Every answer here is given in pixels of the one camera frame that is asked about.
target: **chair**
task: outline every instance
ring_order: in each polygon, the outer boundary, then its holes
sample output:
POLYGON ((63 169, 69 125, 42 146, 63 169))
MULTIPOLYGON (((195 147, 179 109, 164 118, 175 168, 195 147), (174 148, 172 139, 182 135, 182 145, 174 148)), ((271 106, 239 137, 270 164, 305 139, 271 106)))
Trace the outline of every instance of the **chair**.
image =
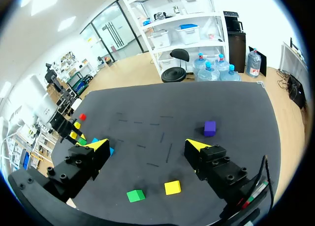
POLYGON ((170 53, 170 56, 180 60, 179 67, 171 67, 162 73, 161 79, 166 82, 181 82, 186 78, 187 63, 189 62, 189 54, 186 50, 175 49, 170 53), (182 68, 182 60, 185 61, 186 69, 182 68))

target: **wooden floor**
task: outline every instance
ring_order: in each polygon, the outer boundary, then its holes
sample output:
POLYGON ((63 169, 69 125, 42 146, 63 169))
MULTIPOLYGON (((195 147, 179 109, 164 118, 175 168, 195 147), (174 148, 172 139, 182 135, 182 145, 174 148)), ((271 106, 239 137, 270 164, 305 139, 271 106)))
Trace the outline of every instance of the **wooden floor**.
MULTIPOLYGON (((273 68, 267 69, 267 77, 260 75, 253 79, 241 74, 242 81, 263 81, 271 100, 278 122, 281 141, 281 170, 275 200, 279 200, 289 184, 304 152, 305 132, 299 107, 289 99, 286 90, 279 87, 280 77, 273 68)), ((81 94, 83 99, 89 92, 95 90, 149 85, 162 83, 158 72, 152 64, 149 53, 129 57, 103 68, 90 82, 89 87, 81 94)), ((41 163, 39 171, 46 174, 46 167, 51 165, 41 163)))

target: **bolt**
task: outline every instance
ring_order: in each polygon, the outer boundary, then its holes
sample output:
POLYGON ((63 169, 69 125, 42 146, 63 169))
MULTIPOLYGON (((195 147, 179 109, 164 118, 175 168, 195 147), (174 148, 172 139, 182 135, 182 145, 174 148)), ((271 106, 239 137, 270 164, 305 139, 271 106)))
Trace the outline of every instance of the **bolt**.
POLYGON ((227 175, 226 179, 229 181, 229 182, 232 182, 234 180, 234 176, 233 175, 227 175))
POLYGON ((247 168, 245 168, 245 167, 241 168, 241 172, 244 174, 247 173, 247 168))
POLYGON ((71 159, 70 159, 69 156, 66 156, 65 159, 64 159, 64 161, 65 161, 66 163, 70 163, 70 162, 71 162, 71 159))
POLYGON ((212 161, 212 166, 217 166, 219 164, 219 161, 212 161))
POLYGON ((69 180, 69 179, 68 179, 68 176, 63 173, 62 175, 60 175, 60 180, 61 180, 63 183, 65 183, 65 182, 67 182, 67 180, 69 180))
POLYGON ((25 188, 25 185, 24 185, 23 183, 21 183, 21 184, 19 185, 19 188, 20 188, 21 190, 23 190, 23 189, 25 188))
POLYGON ((48 167, 48 168, 47 168, 47 173, 48 173, 48 175, 51 175, 51 176, 55 175, 54 168, 48 167))
POLYGON ((81 161, 81 160, 77 160, 77 161, 75 162, 75 164, 76 164, 78 167, 80 167, 81 164, 82 164, 82 161, 81 161))

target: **water bottle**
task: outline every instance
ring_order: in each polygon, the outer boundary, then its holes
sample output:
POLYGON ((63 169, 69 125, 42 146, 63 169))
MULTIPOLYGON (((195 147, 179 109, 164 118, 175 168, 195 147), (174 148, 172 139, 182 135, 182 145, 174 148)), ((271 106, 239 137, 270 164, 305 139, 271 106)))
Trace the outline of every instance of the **water bottle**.
POLYGON ((222 73, 224 71, 229 71, 229 68, 230 68, 230 64, 223 60, 223 54, 219 54, 219 57, 220 57, 220 61, 216 61, 216 69, 222 73))
POLYGON ((205 60, 203 58, 203 54, 199 53, 199 58, 196 59, 193 63, 193 74, 195 75, 195 77, 198 76, 198 72, 202 69, 202 68, 206 68, 206 62, 207 60, 205 60))
POLYGON ((257 53, 256 48, 248 54, 246 73, 253 78, 258 77, 260 72, 261 56, 257 53))
POLYGON ((211 66, 209 61, 206 62, 206 69, 198 72, 197 82, 218 81, 220 72, 211 66))
POLYGON ((221 81, 241 81, 241 76, 234 71, 234 65, 230 65, 229 71, 224 71, 220 74, 221 81))

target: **black mat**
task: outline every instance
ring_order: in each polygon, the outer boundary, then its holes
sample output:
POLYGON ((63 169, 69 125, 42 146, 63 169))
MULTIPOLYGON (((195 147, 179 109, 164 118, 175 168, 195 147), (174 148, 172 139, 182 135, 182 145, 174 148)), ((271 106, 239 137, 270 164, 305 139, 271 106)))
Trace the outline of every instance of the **black mat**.
MULTIPOLYGON (((88 94, 73 117, 87 115, 81 131, 88 143, 109 138, 115 149, 97 179, 74 199, 79 210, 117 222, 204 226, 219 219, 226 205, 196 177, 184 157, 185 139, 219 144, 248 177, 268 155, 276 192, 280 139, 266 91, 257 83, 191 82, 116 88, 88 94), (203 123, 217 122, 214 137, 203 123), (179 180, 182 192, 165 195, 164 183, 179 180), (126 192, 142 189, 146 199, 129 203, 126 192)), ((58 143, 54 164, 63 161, 70 142, 58 143)), ((264 214, 269 195, 261 204, 264 214)))

